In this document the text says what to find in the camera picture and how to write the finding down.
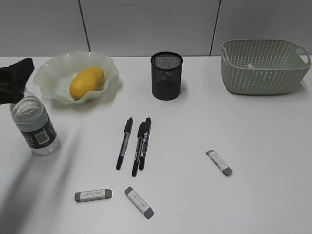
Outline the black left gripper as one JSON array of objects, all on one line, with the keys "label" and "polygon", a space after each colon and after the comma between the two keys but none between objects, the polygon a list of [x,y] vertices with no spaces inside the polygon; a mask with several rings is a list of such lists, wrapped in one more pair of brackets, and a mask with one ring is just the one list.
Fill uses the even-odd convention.
[{"label": "black left gripper", "polygon": [[24,97],[26,84],[34,71],[31,58],[0,68],[0,104],[16,104]]}]

